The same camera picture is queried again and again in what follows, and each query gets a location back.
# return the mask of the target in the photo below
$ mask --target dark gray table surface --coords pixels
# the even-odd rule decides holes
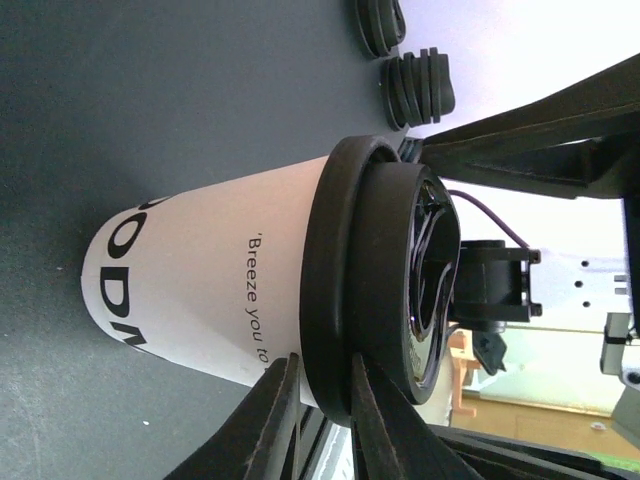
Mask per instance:
[[[346,3],[3,7],[1,478],[162,478],[246,393],[104,335],[82,301],[83,255],[147,199],[348,135],[399,144]]]

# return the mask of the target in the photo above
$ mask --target white paper cup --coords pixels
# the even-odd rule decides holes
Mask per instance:
[[[300,354],[299,285],[311,204],[327,157],[182,193],[109,220],[82,292],[111,337],[253,385]],[[306,381],[302,401],[315,405]]]
[[[434,204],[444,220],[421,237],[435,257],[414,245],[416,211]],[[302,402],[348,425],[354,351],[411,402],[429,398],[444,337],[425,332],[446,325],[459,241],[451,199],[428,168],[399,163],[379,138],[353,137],[329,157],[116,215],[91,242],[82,291],[116,340],[237,383],[253,386],[297,353]],[[421,286],[445,264],[446,285]],[[418,296],[442,325],[425,317],[416,333],[427,315]]]

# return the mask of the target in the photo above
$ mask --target black rubber ring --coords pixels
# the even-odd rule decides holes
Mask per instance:
[[[396,14],[396,23],[398,25],[398,43],[404,40],[404,37],[407,34],[407,23],[404,20],[404,14],[402,13],[402,8],[400,8],[400,3],[398,0],[393,0],[393,9]]]
[[[438,49],[431,47],[429,49],[429,80],[431,82],[431,111],[433,122],[440,122],[440,114],[442,112],[442,102],[440,98],[440,59],[438,58]]]
[[[373,43],[373,31],[369,23],[369,8],[367,7],[367,3],[367,0],[356,0],[356,18],[360,30],[360,37],[362,37],[362,42],[367,53],[369,53],[372,58],[378,58]]]
[[[391,94],[398,101],[400,105],[400,111],[402,112],[403,121],[400,124],[405,124],[411,117],[411,110],[409,109],[409,103],[407,102],[407,94],[402,84],[402,76],[400,74],[400,57],[391,59],[389,65],[389,73],[391,77]]]
[[[420,124],[428,123],[424,121],[424,117],[422,114],[422,81],[420,79],[420,58],[416,58],[414,56],[411,59],[411,73],[413,75],[413,88],[416,91],[418,109],[420,110]]]
[[[382,35],[388,47],[395,47],[400,43],[399,25],[396,21],[395,0],[377,0],[380,11],[380,26]]]
[[[378,8],[378,0],[369,0],[369,21],[371,22],[371,31],[373,32],[373,42],[376,47],[376,53],[380,57],[386,57],[391,53],[390,47],[384,41],[382,33],[382,24],[380,23],[380,9]]]
[[[417,127],[418,125],[422,125],[422,114],[420,113],[416,90],[413,86],[412,59],[413,53],[407,52],[404,54],[404,57],[400,62],[400,73],[402,75],[402,84],[404,85],[405,96],[411,112],[411,116],[407,120],[411,127]]]
[[[431,80],[429,77],[429,50],[420,50],[420,89],[422,91],[422,120],[431,123]]]
[[[400,123],[396,120],[393,101],[391,98],[390,92],[390,81],[389,78],[389,64],[391,60],[386,60],[382,62],[382,68],[380,69],[380,87],[382,88],[382,105],[384,107],[384,114],[387,119],[387,123],[391,127],[392,130],[398,132],[402,130]]]
[[[300,343],[309,386],[322,412],[350,424],[351,352],[342,315],[353,213],[370,162],[399,162],[380,137],[350,137],[333,149],[311,206],[300,279]]]

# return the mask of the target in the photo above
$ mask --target purple wire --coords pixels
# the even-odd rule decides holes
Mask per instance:
[[[455,195],[456,197],[464,198],[467,202],[472,203],[480,210],[482,210],[493,222],[498,225],[502,229],[504,233],[509,235],[511,239],[518,244],[521,248],[528,248],[529,244],[524,241],[524,239],[518,235],[516,232],[511,230],[509,225],[507,225],[504,220],[502,220],[493,210],[487,207],[484,203],[478,200],[476,197],[469,195],[466,192],[462,192],[460,190],[449,190],[450,195]]]

